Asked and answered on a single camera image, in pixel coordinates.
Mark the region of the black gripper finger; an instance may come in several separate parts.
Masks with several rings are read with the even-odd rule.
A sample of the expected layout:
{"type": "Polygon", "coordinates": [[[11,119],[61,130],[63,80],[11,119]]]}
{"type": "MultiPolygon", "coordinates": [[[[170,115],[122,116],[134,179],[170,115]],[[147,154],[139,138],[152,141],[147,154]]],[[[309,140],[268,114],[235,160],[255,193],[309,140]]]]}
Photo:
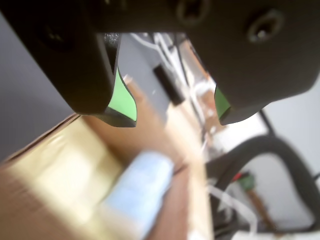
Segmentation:
{"type": "Polygon", "coordinates": [[[217,85],[219,121],[308,91],[320,73],[317,0],[178,0],[175,14],[217,85]]]}
{"type": "Polygon", "coordinates": [[[117,128],[137,124],[136,101],[118,67],[121,35],[98,30],[105,0],[3,0],[1,13],[78,115],[117,128]]]}

